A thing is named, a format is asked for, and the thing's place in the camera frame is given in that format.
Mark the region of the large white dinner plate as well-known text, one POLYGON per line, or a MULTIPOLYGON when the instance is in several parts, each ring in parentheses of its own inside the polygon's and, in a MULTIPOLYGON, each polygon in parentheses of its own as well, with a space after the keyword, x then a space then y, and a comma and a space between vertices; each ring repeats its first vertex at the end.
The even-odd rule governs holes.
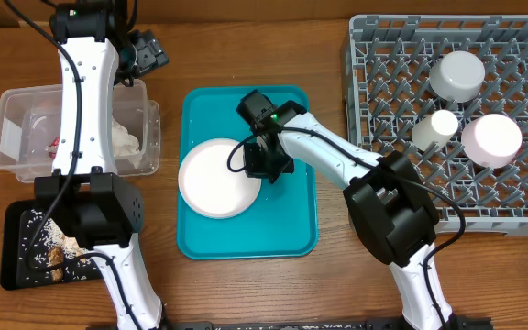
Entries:
POLYGON ((246 211, 257 199, 261 180, 241 169, 243 148, 229 138, 207 140, 182 160, 178 185, 182 199, 197 214, 225 219, 246 211))

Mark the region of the white napkin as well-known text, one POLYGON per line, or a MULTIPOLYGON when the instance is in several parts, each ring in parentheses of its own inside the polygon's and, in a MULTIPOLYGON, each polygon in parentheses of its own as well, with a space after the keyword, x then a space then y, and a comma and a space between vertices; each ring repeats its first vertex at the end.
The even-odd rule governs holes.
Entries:
POLYGON ((112 119, 112 145, 116 158, 126 158, 137 169, 141 162, 139 140, 128 130, 112 119))

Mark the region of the red foil snack wrapper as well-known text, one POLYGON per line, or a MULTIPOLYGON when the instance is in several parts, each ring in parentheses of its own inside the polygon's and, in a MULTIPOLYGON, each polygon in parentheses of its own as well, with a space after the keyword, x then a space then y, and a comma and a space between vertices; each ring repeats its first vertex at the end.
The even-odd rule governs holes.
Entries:
POLYGON ((49 154, 49 157, 51 159, 55 159, 56 157, 56 154, 57 154, 57 150, 58 150, 58 146, 59 146, 59 138, 56 137, 50 145, 46 146, 45 147, 45 151, 49 154))

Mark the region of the white paper cup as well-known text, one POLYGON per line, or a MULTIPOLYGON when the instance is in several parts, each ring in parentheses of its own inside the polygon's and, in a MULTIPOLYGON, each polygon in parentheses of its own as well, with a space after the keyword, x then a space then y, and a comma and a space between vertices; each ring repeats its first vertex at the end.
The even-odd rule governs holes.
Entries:
POLYGON ((435 143, 439 150, 455 135, 458 126, 458 120, 452 112, 437 110, 414 126, 412 143, 421 151, 427 151, 435 143))

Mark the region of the grey shallow bowl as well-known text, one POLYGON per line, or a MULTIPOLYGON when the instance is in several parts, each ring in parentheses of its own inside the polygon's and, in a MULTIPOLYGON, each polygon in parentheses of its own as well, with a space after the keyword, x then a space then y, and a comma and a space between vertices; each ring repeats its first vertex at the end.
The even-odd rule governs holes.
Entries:
POLYGON ((446 54, 430 70, 430 86, 434 93, 447 101, 465 103, 474 99, 485 79, 483 62, 467 51, 446 54))

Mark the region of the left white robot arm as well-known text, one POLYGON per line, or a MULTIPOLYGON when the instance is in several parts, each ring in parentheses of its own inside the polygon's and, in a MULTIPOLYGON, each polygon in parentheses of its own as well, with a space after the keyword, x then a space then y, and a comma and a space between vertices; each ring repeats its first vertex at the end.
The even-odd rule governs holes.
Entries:
POLYGON ((164 329, 165 306, 153 290, 139 246, 143 203, 136 186, 121 178, 112 144, 113 91, 167 59, 156 43, 133 29, 137 11, 125 1, 57 4, 47 39, 62 68, 59 145, 48 177, 35 179, 35 197, 91 260, 113 300, 119 329, 164 329))

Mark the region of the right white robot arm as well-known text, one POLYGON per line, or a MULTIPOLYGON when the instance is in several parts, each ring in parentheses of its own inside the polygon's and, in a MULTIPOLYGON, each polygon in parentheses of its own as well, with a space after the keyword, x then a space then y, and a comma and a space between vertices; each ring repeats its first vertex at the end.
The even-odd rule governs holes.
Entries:
POLYGON ((275 106, 258 90, 237 108, 251 137, 241 171, 274 183, 300 160, 342 189, 358 239, 390 268, 412 329, 451 329, 456 321, 435 266, 439 214, 413 164, 400 152, 387 156, 359 148, 322 126, 304 106, 275 106))

